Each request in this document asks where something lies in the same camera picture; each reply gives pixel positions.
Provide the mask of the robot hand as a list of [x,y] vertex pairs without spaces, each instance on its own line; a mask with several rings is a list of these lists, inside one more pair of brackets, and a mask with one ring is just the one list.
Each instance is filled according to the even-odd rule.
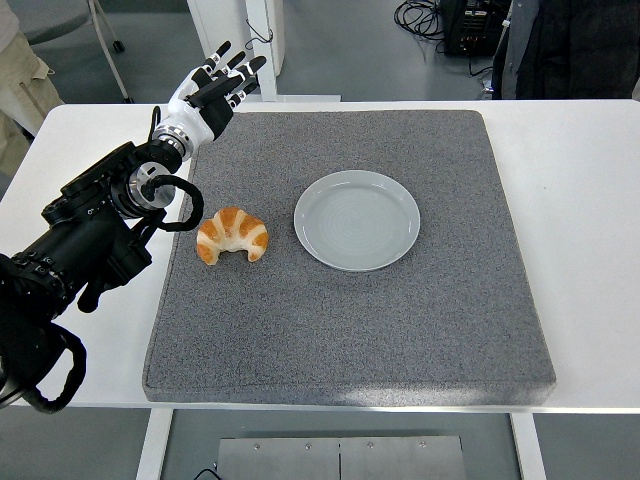
[[230,49],[231,43],[224,42],[187,75],[169,100],[168,115],[152,129],[153,140],[173,144],[187,159],[222,134],[237,107],[258,87],[258,71],[266,64],[264,56],[248,60],[244,51],[224,62]]

